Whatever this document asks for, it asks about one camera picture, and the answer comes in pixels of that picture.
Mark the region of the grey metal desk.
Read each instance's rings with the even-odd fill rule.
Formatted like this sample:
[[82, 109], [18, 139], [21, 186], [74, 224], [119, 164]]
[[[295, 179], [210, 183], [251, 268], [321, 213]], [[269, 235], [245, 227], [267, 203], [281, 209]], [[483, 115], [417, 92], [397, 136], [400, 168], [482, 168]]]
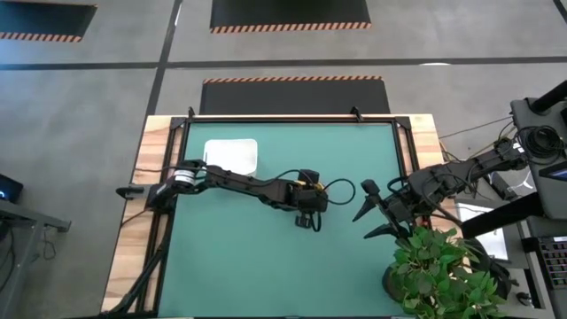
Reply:
[[0, 200], [2, 222], [8, 230], [0, 244], [0, 319], [12, 319], [45, 229], [68, 232], [72, 223]]

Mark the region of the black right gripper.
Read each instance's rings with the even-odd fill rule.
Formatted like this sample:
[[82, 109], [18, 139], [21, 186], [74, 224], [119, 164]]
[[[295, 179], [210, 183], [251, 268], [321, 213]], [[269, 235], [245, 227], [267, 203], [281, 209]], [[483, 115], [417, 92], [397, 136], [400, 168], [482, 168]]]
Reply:
[[354, 222], [360, 220], [365, 214], [374, 208], [379, 208], [389, 224], [382, 224], [367, 233], [363, 238], [370, 239], [383, 235], [389, 235], [398, 238], [401, 223], [405, 222], [411, 230], [416, 225], [416, 218], [409, 210], [408, 204], [404, 202], [405, 198], [399, 194], [391, 194], [387, 198], [382, 198], [380, 189], [372, 179], [366, 179], [361, 183], [361, 187], [366, 193], [365, 200], [361, 208], [353, 218]]

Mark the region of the grey equipment cart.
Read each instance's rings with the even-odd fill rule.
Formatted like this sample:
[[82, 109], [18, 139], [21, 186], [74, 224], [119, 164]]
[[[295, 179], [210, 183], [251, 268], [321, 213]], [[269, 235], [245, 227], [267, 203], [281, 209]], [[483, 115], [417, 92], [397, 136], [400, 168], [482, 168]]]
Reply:
[[529, 168], [545, 215], [567, 220], [567, 98], [545, 115], [533, 113], [526, 97], [510, 103], [520, 144], [526, 150]]

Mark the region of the black pole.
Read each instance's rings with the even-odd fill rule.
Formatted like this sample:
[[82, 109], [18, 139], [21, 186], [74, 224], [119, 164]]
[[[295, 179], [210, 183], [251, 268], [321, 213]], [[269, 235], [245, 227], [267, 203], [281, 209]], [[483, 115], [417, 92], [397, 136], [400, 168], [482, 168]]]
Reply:
[[559, 83], [549, 92], [545, 93], [543, 96], [536, 99], [534, 102], [529, 104], [529, 108], [533, 113], [540, 115], [547, 114], [550, 109], [564, 101], [567, 98], [567, 80]]

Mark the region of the large leafy potted plant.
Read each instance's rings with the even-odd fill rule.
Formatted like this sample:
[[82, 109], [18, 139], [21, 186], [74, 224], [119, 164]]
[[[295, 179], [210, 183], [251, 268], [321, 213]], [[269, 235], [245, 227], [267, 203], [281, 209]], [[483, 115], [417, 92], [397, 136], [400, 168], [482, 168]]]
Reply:
[[415, 319], [502, 319], [509, 272], [476, 239], [448, 231], [415, 229], [396, 240], [383, 288]]

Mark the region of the backlit computer keyboard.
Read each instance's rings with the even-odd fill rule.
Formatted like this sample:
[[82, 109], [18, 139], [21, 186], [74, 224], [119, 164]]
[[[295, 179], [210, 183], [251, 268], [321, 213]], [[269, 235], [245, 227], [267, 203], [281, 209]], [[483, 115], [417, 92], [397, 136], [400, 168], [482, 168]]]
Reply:
[[550, 290], [567, 289], [567, 236], [539, 237], [537, 251]]

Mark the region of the black striped-edge floor mat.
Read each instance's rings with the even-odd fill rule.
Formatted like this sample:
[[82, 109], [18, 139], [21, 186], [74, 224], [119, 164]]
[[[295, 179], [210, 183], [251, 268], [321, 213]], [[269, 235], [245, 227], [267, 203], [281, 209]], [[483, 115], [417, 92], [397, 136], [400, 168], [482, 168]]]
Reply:
[[391, 112], [378, 75], [207, 78], [201, 115], [347, 114]]
[[0, 40], [78, 43], [96, 4], [0, 0]]
[[366, 0], [213, 0], [213, 34], [368, 29]]

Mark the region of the small black device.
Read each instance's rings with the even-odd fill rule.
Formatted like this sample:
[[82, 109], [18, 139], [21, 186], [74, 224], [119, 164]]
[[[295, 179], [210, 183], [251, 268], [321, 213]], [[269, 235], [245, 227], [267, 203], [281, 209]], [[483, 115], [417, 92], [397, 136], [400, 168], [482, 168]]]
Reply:
[[0, 174], [0, 200], [17, 204], [23, 191], [23, 184]]

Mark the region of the teal table mat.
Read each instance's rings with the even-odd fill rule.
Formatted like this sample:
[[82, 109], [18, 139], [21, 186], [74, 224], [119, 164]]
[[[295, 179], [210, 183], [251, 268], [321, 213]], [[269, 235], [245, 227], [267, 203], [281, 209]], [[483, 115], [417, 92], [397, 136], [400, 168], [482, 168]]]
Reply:
[[209, 189], [177, 200], [162, 317], [388, 316], [400, 306], [382, 286], [396, 248], [370, 237], [378, 210], [357, 217], [361, 183], [380, 188], [400, 173], [392, 128], [385, 124], [196, 123], [186, 156], [203, 156], [214, 139], [253, 139], [256, 175], [293, 179], [312, 169], [328, 185], [319, 231], [295, 225], [295, 213], [258, 199]]

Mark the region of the black metal table frame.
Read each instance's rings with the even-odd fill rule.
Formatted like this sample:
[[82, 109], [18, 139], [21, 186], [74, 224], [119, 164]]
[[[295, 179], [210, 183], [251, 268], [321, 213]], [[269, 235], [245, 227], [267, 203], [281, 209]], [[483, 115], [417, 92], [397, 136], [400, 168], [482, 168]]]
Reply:
[[[152, 116], [146, 122], [130, 187], [144, 189], [164, 182], [186, 156], [190, 127], [196, 123], [292, 123], [356, 125], [385, 124], [392, 128], [400, 175], [439, 164], [441, 153], [437, 130], [429, 114], [301, 114], [301, 115], [194, 115]], [[162, 317], [159, 303], [165, 280], [169, 246], [177, 200], [166, 209], [145, 211], [147, 193], [126, 193], [124, 215], [127, 223], [120, 229], [101, 314], [95, 319], [355, 319], [385, 316], [227, 316]]]

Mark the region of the white plastic basket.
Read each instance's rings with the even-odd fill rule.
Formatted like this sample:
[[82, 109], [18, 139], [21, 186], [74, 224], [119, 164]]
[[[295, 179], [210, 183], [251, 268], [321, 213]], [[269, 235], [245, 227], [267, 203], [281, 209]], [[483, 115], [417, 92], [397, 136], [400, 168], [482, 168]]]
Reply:
[[258, 155], [254, 139], [210, 139], [204, 146], [203, 161], [208, 166], [255, 177]]

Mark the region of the black diagonal bar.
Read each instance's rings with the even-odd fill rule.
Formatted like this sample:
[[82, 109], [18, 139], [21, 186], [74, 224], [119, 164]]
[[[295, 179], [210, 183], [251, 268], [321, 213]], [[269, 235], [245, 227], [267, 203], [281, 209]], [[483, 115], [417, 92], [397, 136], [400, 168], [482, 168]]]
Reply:
[[537, 192], [509, 202], [504, 206], [482, 213], [462, 222], [460, 228], [466, 239], [474, 238], [485, 233], [520, 222], [528, 217], [545, 217], [545, 211]]

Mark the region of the white sheet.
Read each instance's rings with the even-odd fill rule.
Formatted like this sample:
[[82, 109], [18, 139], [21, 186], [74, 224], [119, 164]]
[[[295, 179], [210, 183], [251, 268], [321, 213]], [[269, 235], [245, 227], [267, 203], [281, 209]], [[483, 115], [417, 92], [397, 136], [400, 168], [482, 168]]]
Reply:
[[[461, 201], [456, 201], [455, 206], [463, 222], [492, 211], [490, 207], [466, 204]], [[477, 240], [482, 244], [490, 257], [501, 261], [509, 260], [503, 228], [477, 236]]]

